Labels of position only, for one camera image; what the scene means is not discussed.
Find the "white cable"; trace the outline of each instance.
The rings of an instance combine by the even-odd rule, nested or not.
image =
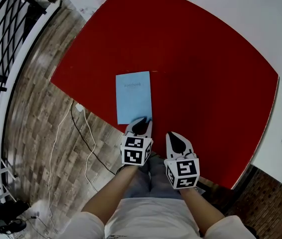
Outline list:
[[[50,210],[50,217],[49,218],[50,218],[50,221],[52,223],[52,229],[55,231],[56,234],[57,234],[57,231],[55,230],[55,228],[54,228],[55,224],[53,223],[53,221],[51,219],[52,218],[52,211],[51,211],[51,208],[50,208],[50,185],[49,185],[49,182],[50,182],[50,179],[51,179],[51,176],[52,176],[52,173],[51,173],[51,159],[52,159],[53,148],[55,147],[55,144],[56,144],[56,141],[57,141],[60,125],[63,123],[63,121],[66,119],[67,115],[69,114],[70,108],[71,108],[71,105],[69,106],[67,114],[65,115],[65,117],[62,119],[62,121],[58,125],[56,139],[55,139],[55,141],[53,143],[51,154],[50,154],[50,159],[49,159],[49,171],[50,171],[49,180],[48,180],[48,207],[49,207],[49,210]]]
[[[89,131],[90,131],[90,134],[91,134],[91,137],[92,137],[92,140],[93,140],[93,144],[94,144],[94,147],[93,147],[92,151],[90,152],[90,154],[88,155],[88,157],[87,157],[87,159],[86,159],[86,171],[85,171],[85,176],[86,176],[87,181],[90,183],[91,187],[93,187],[93,189],[98,192],[98,190],[96,190],[96,188],[92,185],[91,181],[89,181],[89,179],[88,179],[88,177],[87,177],[88,159],[89,159],[89,157],[91,156],[91,154],[94,152],[94,150],[95,150],[95,148],[96,148],[96,142],[95,142],[95,139],[93,138],[91,128],[90,128],[90,126],[89,126],[89,124],[88,124],[88,122],[87,122],[86,110],[83,109],[83,112],[84,112],[86,124],[87,124],[87,126],[88,126],[88,128],[89,128]]]

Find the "person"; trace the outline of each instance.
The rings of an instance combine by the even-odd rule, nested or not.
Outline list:
[[[59,239],[255,239],[237,216],[224,215],[194,188],[174,190],[152,153],[124,166],[74,215]]]

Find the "forearm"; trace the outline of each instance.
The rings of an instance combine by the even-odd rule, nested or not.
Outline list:
[[[119,174],[86,203],[82,212],[92,213],[106,224],[116,211],[137,169],[138,166],[134,165],[122,169]]]
[[[224,218],[224,215],[207,202],[194,188],[181,189],[180,193],[203,234],[213,224]]]

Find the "black and white marker cube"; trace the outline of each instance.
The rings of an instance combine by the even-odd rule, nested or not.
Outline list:
[[[200,177],[198,158],[164,161],[166,175],[174,189],[192,188]]]
[[[122,136],[122,164],[143,166],[151,154],[152,144],[151,138]]]

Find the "t-shirt sleeve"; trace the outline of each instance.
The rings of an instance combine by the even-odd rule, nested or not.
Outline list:
[[[255,239],[237,216],[226,217],[211,226],[205,239]]]
[[[105,225],[95,215],[87,212],[76,214],[58,239],[102,239]]]

